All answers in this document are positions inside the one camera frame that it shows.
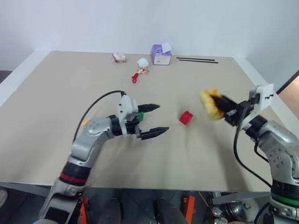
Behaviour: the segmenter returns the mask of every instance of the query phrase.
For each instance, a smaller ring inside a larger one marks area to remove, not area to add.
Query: tissue box
[[[169,65],[171,59],[171,51],[163,53],[162,44],[153,45],[151,52],[151,58],[155,65]]]

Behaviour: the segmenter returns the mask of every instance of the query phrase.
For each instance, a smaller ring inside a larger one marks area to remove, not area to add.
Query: green ring
[[[294,199],[282,197],[282,196],[279,196],[279,195],[276,195],[276,194],[273,194],[273,193],[272,193],[272,197],[277,199],[277,200],[280,200],[282,202],[299,206],[299,200],[294,200]]]

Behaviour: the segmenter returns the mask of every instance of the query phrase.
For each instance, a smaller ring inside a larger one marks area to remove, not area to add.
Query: chopsticks
[[[177,57],[177,59],[179,59],[179,61],[185,61],[185,62],[204,62],[204,63],[218,64],[218,62],[216,62],[215,59],[189,58],[189,57]]]

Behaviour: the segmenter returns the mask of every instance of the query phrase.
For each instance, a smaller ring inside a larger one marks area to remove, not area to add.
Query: red block
[[[184,125],[186,125],[189,123],[192,117],[193,114],[191,114],[189,111],[185,111],[180,117],[179,121],[182,122]]]

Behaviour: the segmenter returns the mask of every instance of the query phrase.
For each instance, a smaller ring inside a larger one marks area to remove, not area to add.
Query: beige table
[[[181,62],[150,66],[147,76],[133,84],[136,61],[149,55],[127,55],[116,64],[111,54],[51,52],[0,107],[0,181],[52,184],[70,152],[78,121],[102,94],[124,90],[138,104],[161,108],[145,114],[143,130],[169,126],[165,134],[141,141],[116,137],[104,146],[89,183],[95,187],[265,191],[269,188],[237,164],[233,155],[235,129],[225,121],[209,121],[199,91],[211,85],[236,102],[254,87],[233,58],[216,57],[219,64]],[[90,112],[116,114],[120,96],[103,99]],[[194,117],[185,126],[184,110]],[[280,120],[272,109],[268,119]],[[269,166],[254,154],[253,143],[239,137],[241,160],[266,180]]]

